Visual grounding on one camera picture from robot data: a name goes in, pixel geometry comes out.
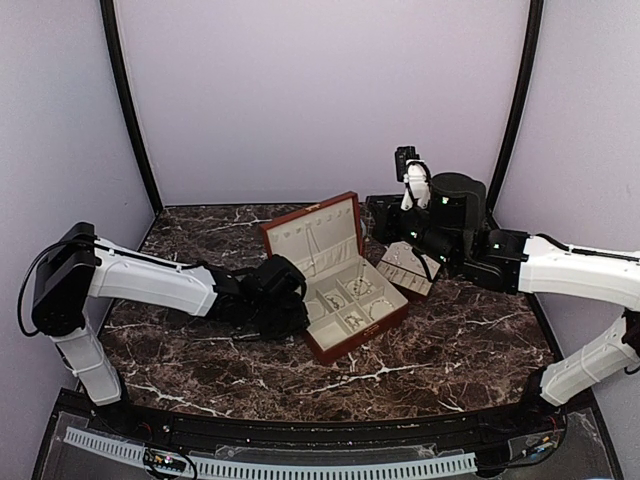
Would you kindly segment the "thin chain hung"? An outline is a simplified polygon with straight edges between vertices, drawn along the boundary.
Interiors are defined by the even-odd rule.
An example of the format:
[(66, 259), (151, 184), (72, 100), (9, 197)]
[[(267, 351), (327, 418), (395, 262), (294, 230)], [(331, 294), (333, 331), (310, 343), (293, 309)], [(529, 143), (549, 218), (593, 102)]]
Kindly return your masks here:
[(310, 222), (305, 224), (305, 235), (307, 241), (307, 248), (309, 253), (309, 258), (311, 261), (311, 266), (313, 269), (313, 275), (318, 275), (322, 270), (322, 251), (317, 242), (313, 226)]

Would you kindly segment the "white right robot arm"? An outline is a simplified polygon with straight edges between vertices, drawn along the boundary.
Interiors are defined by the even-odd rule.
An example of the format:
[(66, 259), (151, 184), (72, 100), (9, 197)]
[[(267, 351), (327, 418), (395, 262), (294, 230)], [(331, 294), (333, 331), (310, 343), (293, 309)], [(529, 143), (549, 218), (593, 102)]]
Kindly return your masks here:
[(413, 146), (394, 154), (399, 195), (371, 196), (374, 238), (403, 241), (420, 262), (505, 294), (566, 296), (612, 319), (589, 327), (582, 345), (532, 373), (510, 424), (534, 432), (549, 411), (623, 370), (639, 369), (639, 254), (563, 243), (544, 233), (498, 228), (487, 219), (485, 184), (434, 174)]

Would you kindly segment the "red jewelry box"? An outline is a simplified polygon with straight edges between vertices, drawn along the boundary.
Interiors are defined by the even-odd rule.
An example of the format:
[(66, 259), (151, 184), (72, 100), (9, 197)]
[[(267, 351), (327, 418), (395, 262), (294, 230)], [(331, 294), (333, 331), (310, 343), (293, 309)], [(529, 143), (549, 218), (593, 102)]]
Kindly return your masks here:
[[(322, 251), (322, 270), (314, 276), (305, 235), (310, 222)], [(346, 192), (328, 200), (278, 217), (261, 227), (267, 254), (281, 255), (304, 275), (304, 298), (310, 326), (304, 339), (317, 360), (329, 365), (376, 336), (399, 326), (406, 318), (409, 301), (363, 256), (358, 195)], [(363, 277), (373, 291), (354, 299), (347, 290), (350, 281)], [(396, 311), (374, 322), (368, 315), (370, 303), (385, 298)], [(354, 314), (366, 326), (353, 332), (344, 318)]]

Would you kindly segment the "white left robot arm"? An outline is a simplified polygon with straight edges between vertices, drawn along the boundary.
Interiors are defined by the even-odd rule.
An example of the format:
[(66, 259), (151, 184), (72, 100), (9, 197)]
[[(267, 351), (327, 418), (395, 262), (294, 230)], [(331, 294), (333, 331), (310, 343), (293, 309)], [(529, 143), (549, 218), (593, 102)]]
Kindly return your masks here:
[(18, 293), (33, 289), (32, 330), (56, 345), (101, 417), (120, 436), (141, 427), (140, 412), (126, 400), (126, 387), (107, 359), (85, 313), (88, 298), (150, 304), (253, 328), (251, 338), (279, 340), (309, 324), (307, 284), (289, 260), (274, 255), (255, 268), (228, 270), (206, 261), (180, 263), (142, 254), (99, 237), (78, 222), (29, 265)]

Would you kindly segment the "red jewelry display tray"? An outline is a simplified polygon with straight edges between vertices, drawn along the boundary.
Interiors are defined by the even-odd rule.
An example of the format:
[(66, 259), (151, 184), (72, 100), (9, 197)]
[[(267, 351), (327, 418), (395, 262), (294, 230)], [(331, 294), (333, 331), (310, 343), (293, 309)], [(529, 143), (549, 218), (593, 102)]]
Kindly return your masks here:
[(386, 248), (376, 269), (407, 297), (423, 300), (432, 286), (424, 266), (428, 267), (430, 278), (434, 279), (440, 269), (436, 261), (426, 255), (417, 257), (406, 242), (395, 242)]

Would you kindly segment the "gold crystal pendant earring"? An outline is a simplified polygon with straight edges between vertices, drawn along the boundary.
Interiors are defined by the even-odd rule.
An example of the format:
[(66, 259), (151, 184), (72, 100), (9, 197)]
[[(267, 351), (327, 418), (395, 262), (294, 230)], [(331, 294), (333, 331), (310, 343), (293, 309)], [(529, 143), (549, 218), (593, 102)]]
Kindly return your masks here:
[(366, 326), (366, 321), (362, 317), (354, 314), (347, 315), (344, 318), (344, 322), (353, 332), (356, 332)]

